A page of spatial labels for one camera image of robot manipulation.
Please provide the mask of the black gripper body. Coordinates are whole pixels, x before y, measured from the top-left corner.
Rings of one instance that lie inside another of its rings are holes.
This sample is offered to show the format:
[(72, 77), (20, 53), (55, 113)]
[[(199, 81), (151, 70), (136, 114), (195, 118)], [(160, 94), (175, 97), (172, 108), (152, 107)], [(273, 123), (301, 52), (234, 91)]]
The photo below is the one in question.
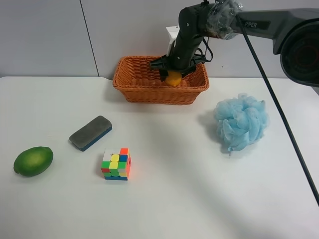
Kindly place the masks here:
[(190, 74), (196, 71), (196, 67), (199, 64), (204, 64), (208, 62), (206, 57), (203, 54), (195, 54), (191, 58), (181, 58), (171, 56), (162, 56), (150, 62), (151, 69), (154, 70), (167, 70), (167, 71), (176, 71), (180, 73)]

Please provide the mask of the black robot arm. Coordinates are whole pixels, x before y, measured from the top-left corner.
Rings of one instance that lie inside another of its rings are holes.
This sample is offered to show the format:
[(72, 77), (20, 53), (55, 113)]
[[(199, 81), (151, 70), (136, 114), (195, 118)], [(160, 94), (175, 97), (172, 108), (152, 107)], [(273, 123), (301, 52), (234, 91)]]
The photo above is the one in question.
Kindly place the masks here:
[(161, 77), (170, 71), (182, 76), (206, 63), (199, 45), (208, 37), (232, 39), (238, 34), (270, 39), (273, 53), (292, 81), (319, 85), (319, 11), (316, 8), (244, 11), (234, 0), (203, 1), (179, 13), (178, 26), (169, 27), (166, 55), (150, 62)]

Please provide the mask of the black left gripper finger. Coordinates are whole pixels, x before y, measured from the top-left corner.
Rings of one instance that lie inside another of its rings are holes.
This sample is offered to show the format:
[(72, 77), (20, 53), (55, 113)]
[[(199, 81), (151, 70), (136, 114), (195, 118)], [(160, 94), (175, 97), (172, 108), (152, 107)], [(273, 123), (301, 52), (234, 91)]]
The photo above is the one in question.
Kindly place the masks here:
[(161, 82), (164, 82), (166, 80), (166, 78), (169, 76), (168, 71), (162, 70), (162, 69), (159, 69), (159, 75), (160, 75)]

